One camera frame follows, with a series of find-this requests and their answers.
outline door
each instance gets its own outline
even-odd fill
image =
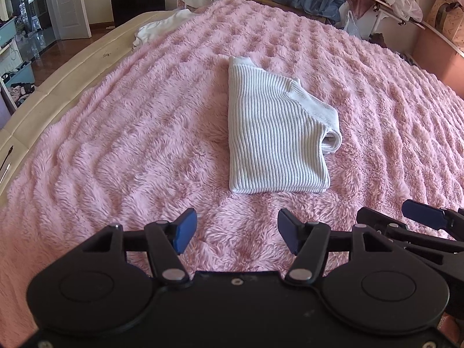
[[[61,39],[90,38],[84,0],[52,0]]]

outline white cloth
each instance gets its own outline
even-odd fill
[[[177,29],[184,22],[196,16],[198,16],[198,14],[192,13],[189,9],[182,9],[166,19],[148,23],[140,27],[138,32],[135,33],[133,46],[137,48],[145,43],[149,43],[160,35]]]
[[[231,57],[228,125],[232,192],[322,193],[330,187],[323,153],[342,144],[338,113],[300,80]]]

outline bed frame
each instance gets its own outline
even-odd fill
[[[427,22],[422,24],[425,30],[419,32],[412,59],[464,99],[464,52]]]
[[[20,170],[43,130],[74,107],[85,89],[97,85],[131,52],[139,27],[168,18],[172,13],[148,12],[133,18],[79,52],[36,88],[0,130],[0,163],[8,156],[0,171],[0,205],[6,201],[4,190],[8,182]]]

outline white paper bag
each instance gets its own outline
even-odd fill
[[[177,8],[196,11],[196,9],[211,5],[212,3],[213,0],[177,0]]]

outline beige leather bed frame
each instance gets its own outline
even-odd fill
[[[131,52],[134,34],[140,26],[165,19],[171,14],[171,11],[144,13],[117,27],[79,52],[29,96],[0,130],[0,164],[10,147],[14,147],[0,172],[2,177],[6,166],[11,163],[0,183],[0,205],[6,201],[6,186],[20,170],[43,130],[74,107],[85,89],[99,83],[119,60]]]

